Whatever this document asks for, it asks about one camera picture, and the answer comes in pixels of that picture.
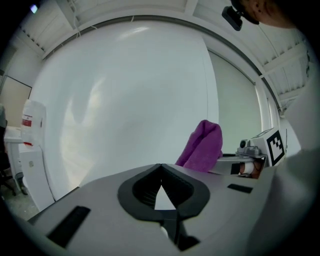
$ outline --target floor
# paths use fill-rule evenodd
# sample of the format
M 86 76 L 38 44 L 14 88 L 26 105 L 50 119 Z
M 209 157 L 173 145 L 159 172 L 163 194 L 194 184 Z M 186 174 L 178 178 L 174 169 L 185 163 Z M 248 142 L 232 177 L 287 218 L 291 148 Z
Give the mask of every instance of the floor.
M 5 173 L 6 175 L 11 175 L 10 169 L 6 170 Z M 12 214 L 27 221 L 39 213 L 39 210 L 31 196 L 29 194 L 22 194 L 22 192 L 16 187 L 13 179 L 8 180 L 6 183 L 14 188 L 14 191 L 16 192 L 16 196 L 14 196 L 12 191 L 3 185 L 0 189 L 2 199 L 5 201 Z

